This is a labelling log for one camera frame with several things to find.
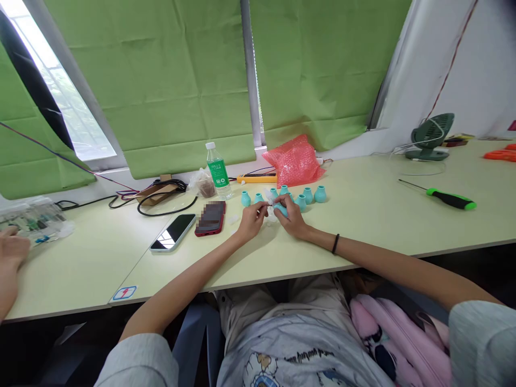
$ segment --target green fan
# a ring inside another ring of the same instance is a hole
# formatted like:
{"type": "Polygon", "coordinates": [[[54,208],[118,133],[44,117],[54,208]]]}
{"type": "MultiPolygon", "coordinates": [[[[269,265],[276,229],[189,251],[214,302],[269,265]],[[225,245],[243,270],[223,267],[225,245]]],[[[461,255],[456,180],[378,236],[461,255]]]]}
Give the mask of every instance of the green fan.
{"type": "Polygon", "coordinates": [[[448,153],[434,150],[445,140],[450,131],[455,115],[444,113],[427,119],[411,134],[412,142],[421,150],[410,150],[405,153],[408,159],[440,161],[448,157],[448,153]]]}

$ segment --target white wall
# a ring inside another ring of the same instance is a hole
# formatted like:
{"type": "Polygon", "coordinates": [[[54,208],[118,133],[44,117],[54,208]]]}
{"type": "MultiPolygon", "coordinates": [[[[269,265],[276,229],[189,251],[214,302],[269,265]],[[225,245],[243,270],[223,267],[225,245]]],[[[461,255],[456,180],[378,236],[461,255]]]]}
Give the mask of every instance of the white wall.
{"type": "MultiPolygon", "coordinates": [[[[337,148],[324,158],[344,159],[388,152],[409,141],[431,109],[450,65],[458,36],[473,0],[417,1],[412,29],[389,87],[379,126],[337,148]]],[[[464,34],[454,67],[433,114],[456,114],[452,132],[476,135],[500,131],[516,119],[516,10],[511,0],[479,0],[464,34]]],[[[257,161],[228,166],[234,176],[268,164],[257,161]]],[[[153,179],[135,181],[127,169],[108,175],[136,189],[153,179]]],[[[189,174],[175,175],[188,182],[189,174]]],[[[48,195],[80,203],[111,195],[120,186],[101,179],[88,187],[48,195]]],[[[0,197],[0,205],[5,201],[0,197]]]]}

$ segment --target white desk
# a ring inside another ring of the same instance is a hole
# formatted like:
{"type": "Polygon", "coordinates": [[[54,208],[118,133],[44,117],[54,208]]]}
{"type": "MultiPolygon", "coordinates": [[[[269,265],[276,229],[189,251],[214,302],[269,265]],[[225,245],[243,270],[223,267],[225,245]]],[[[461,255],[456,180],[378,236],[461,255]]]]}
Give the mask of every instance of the white desk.
{"type": "MultiPolygon", "coordinates": [[[[331,233],[418,257],[493,246],[516,241],[516,163],[482,158],[507,142],[472,142],[450,149],[446,171],[435,176],[403,176],[430,173],[437,165],[395,156],[375,155],[335,161],[317,183],[326,186],[328,201],[312,204],[306,222],[331,233]],[[470,197],[478,208],[457,210],[425,192],[408,187],[398,178],[423,187],[470,197]]],[[[234,184],[235,197],[227,202],[226,219],[241,215],[240,192],[253,196],[272,184],[234,184]]],[[[292,187],[297,196],[304,186],[292,187]]],[[[187,212],[200,214],[206,200],[198,200],[187,212]]],[[[130,299],[111,304],[145,300],[170,280],[213,250],[238,228],[226,221],[218,235],[198,238],[193,230],[171,253],[147,251],[120,287],[137,286],[130,299]]],[[[296,241],[278,223],[264,226],[260,234],[237,251],[218,270],[204,290],[281,280],[353,268],[350,262],[314,245],[296,241]]]]}
{"type": "Polygon", "coordinates": [[[6,320],[108,307],[119,284],[170,219],[144,217],[135,203],[110,210],[108,202],[67,211],[75,232],[31,251],[20,269],[18,298],[6,320]]]}

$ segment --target pink bag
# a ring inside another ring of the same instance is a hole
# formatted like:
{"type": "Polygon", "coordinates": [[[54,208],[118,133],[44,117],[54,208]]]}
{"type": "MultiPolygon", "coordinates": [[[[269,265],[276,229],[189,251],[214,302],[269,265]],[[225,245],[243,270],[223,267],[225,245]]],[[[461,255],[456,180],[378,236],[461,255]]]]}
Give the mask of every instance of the pink bag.
{"type": "Polygon", "coordinates": [[[446,325],[422,313],[423,331],[398,305],[384,298],[358,295],[349,306],[369,354],[394,382],[400,386],[451,385],[446,325]]]}
{"type": "Polygon", "coordinates": [[[276,167],[277,187],[283,184],[295,185],[316,182],[326,172],[319,166],[315,149],[308,143],[306,134],[290,140],[268,152],[263,153],[272,166],[276,167]]]}

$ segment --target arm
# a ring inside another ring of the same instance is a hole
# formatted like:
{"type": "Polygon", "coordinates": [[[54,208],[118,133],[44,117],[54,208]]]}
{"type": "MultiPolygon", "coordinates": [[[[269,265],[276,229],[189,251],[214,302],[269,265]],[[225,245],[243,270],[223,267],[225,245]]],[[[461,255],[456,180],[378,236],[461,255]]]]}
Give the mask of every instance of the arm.
{"type": "Polygon", "coordinates": [[[220,266],[258,234],[265,216],[267,216],[267,203],[265,202],[245,208],[237,232],[145,302],[127,322],[120,341],[139,333],[162,334],[172,320],[201,291],[220,266]]]}
{"type": "Polygon", "coordinates": [[[18,268],[28,256],[31,243],[17,236],[18,228],[9,226],[0,232],[0,323],[18,296],[18,268]]]}
{"type": "MultiPolygon", "coordinates": [[[[301,216],[299,206],[294,204],[288,195],[279,196],[276,201],[281,201],[287,208],[288,219],[278,210],[274,210],[274,214],[290,235],[332,251],[335,243],[334,234],[307,225],[301,216]]],[[[339,238],[335,253],[389,281],[430,297],[447,311],[454,305],[468,300],[501,304],[472,281],[408,255],[343,237],[339,238]]]]}

